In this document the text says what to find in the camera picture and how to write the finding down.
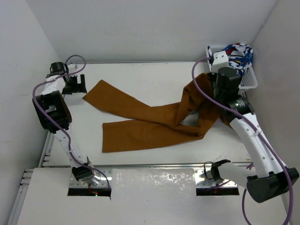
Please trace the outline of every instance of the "brown trousers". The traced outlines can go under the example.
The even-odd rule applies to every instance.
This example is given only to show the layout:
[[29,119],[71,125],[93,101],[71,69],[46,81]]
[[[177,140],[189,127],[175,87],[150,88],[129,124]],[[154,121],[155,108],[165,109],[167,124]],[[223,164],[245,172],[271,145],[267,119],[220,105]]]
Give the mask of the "brown trousers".
[[[213,95],[206,74],[200,74],[196,80],[205,93]],[[193,82],[184,87],[181,101],[170,105],[148,106],[103,80],[83,99],[104,112],[134,119],[103,123],[103,152],[152,149],[199,140],[220,117],[218,107]],[[180,124],[198,108],[196,127]]]

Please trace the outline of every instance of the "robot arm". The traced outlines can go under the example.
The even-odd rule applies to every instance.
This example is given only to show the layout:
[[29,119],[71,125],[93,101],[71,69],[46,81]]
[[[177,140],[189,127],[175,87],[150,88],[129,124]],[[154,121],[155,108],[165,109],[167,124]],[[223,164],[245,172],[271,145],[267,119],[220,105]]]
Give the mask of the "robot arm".
[[[70,137],[73,136],[70,125],[72,117],[62,94],[78,92],[87,93],[85,88],[85,79],[84,75],[80,75],[80,81],[77,79],[77,76],[58,77],[63,74],[75,72],[76,70],[76,64],[70,64],[67,66],[62,62],[52,63],[50,67],[50,74],[47,75],[46,81],[55,81],[46,84],[42,93],[39,96],[36,96],[37,102],[43,110],[45,110],[46,113],[70,135]],[[96,179],[95,171],[82,166],[92,166],[92,164],[89,161],[89,158],[83,153],[83,151],[81,151],[79,145],[75,141],[75,138],[72,138],[71,148],[69,148],[69,139],[67,135],[53,125],[40,112],[35,104],[34,106],[42,127],[49,130],[49,132],[51,132],[62,145],[67,157],[69,158],[72,173],[76,180],[92,184]]]
[[[256,202],[262,203],[287,192],[287,179],[279,162],[259,138],[261,135],[269,143],[257,122],[254,109],[245,97],[239,95],[241,78],[237,71],[228,67],[228,57],[225,52],[215,53],[214,59],[212,73],[208,74],[214,90],[214,99],[242,114],[255,125],[257,130],[254,130],[244,119],[222,109],[221,114],[245,144],[255,165],[255,171],[240,168],[225,159],[213,163],[210,172],[214,180],[228,179],[243,186]],[[286,167],[286,169],[294,184],[299,178],[298,171],[295,168]]]

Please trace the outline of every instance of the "white basket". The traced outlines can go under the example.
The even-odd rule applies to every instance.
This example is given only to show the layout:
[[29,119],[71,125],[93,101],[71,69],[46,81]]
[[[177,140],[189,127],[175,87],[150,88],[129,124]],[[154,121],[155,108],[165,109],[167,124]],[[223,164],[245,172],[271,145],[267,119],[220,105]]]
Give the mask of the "white basket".
[[[222,51],[226,47],[227,47],[227,45],[224,45],[224,46],[210,45],[210,49],[213,54]],[[206,56],[209,57],[208,48],[206,48]],[[208,62],[208,65],[209,65],[210,71],[211,71],[211,64],[209,63],[208,60],[207,60],[207,62]],[[240,86],[239,86],[240,93],[245,92],[249,89],[254,89],[257,87],[257,85],[258,85],[258,83],[257,83],[257,79],[255,77],[253,68],[252,68],[252,66],[250,66],[248,68],[247,72],[245,73],[245,75],[243,75],[242,80],[240,82]]]

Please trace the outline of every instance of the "patterned cloth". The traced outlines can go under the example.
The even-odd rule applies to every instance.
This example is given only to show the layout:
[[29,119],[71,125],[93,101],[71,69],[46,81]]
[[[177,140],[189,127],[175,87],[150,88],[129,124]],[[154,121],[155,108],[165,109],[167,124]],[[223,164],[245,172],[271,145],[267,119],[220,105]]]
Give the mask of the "patterned cloth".
[[[212,57],[213,53],[210,46],[207,47],[209,57]],[[251,46],[241,43],[235,45],[228,45],[225,49],[229,59],[229,66],[238,70],[239,75],[242,77],[247,72],[247,69],[252,66],[253,62],[253,48]]]

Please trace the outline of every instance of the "white panel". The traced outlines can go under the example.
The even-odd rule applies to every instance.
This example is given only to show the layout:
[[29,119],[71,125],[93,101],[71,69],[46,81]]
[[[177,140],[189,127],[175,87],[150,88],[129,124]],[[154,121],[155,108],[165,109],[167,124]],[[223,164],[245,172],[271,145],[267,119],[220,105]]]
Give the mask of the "white panel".
[[[300,170],[300,1],[281,0],[254,43],[258,88],[249,92],[274,150]],[[300,181],[294,185],[293,224],[300,222]]]
[[193,61],[251,43],[277,0],[27,0],[62,59]]
[[[181,100],[182,89],[191,78],[192,62],[149,64],[89,64],[84,70],[87,91],[101,79],[150,106]],[[196,74],[208,71],[201,63]],[[102,123],[127,120],[101,112],[82,99],[84,94],[66,96],[72,114],[74,138],[94,165],[201,163],[227,158],[233,162],[251,161],[235,131],[221,121],[202,140],[165,148],[102,153]],[[194,125],[198,114],[188,116],[184,124]],[[69,165],[58,141],[54,141],[48,165]]]
[[4,225],[23,171],[37,166],[45,141],[31,92],[58,56],[24,0],[1,1],[0,21],[0,225]]
[[[35,169],[18,225],[245,225],[241,195],[196,196],[192,170],[113,170],[112,199],[67,196],[70,169]],[[246,196],[252,224],[282,224],[280,197]]]

